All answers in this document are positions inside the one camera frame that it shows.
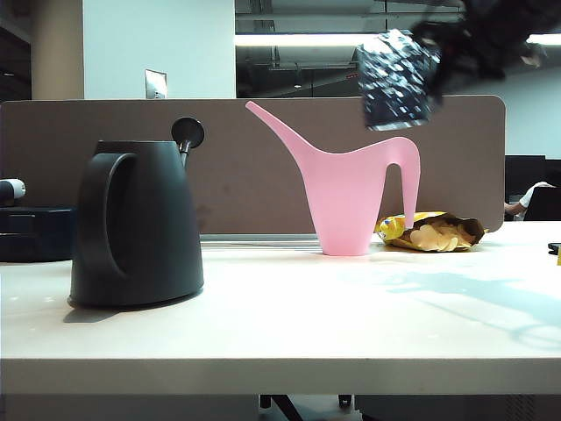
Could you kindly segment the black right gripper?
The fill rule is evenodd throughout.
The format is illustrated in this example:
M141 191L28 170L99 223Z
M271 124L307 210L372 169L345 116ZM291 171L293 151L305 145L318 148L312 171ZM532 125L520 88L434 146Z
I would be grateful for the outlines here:
M527 41L538 22L529 15L471 15L446 24L420 21L411 32L418 44L440 49L439 83L473 83L500 80L506 68L517 64L541 66L543 48Z

